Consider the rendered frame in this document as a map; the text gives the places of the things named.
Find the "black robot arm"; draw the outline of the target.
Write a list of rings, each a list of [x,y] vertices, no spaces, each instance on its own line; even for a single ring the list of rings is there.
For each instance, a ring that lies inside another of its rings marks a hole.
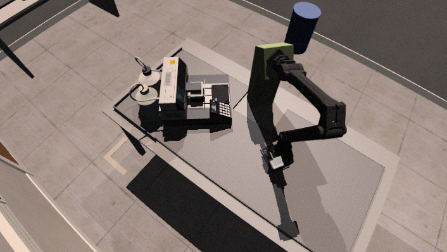
[[[277,72],[280,81],[288,81],[295,86],[320,113],[320,119],[315,128],[311,128],[314,127],[311,126],[279,133],[277,137],[278,149],[276,148],[274,152],[277,157],[281,156],[285,166],[289,166],[294,162],[292,142],[333,139],[342,137],[347,132],[345,126],[346,104],[328,96],[306,77],[306,71],[301,63],[289,60],[286,55],[283,55],[285,54],[280,49],[276,49],[267,62]],[[310,136],[320,138],[312,139]]]

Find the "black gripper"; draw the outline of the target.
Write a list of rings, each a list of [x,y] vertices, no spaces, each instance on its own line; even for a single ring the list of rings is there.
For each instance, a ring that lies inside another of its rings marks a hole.
[[[272,161],[273,160],[273,158],[276,158],[277,156],[276,156],[276,154],[275,154],[275,149],[277,148],[277,145],[276,145],[276,147],[275,147],[275,145],[274,146],[272,146],[272,147],[269,147],[268,149],[266,149],[265,150],[265,152],[266,152],[266,154],[267,154],[267,158],[268,159],[270,159],[270,161]],[[278,148],[277,148],[278,149]],[[271,154],[270,154],[270,152],[271,152]],[[273,158],[272,158],[273,157]]]

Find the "white well plate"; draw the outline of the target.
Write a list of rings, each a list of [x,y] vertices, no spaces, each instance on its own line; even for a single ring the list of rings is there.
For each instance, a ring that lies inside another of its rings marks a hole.
[[[280,156],[280,157],[273,158],[273,160],[270,161],[270,163],[271,163],[273,169],[279,168],[279,167],[281,167],[281,166],[284,165],[283,162],[282,162],[282,158],[281,158],[281,156]]]

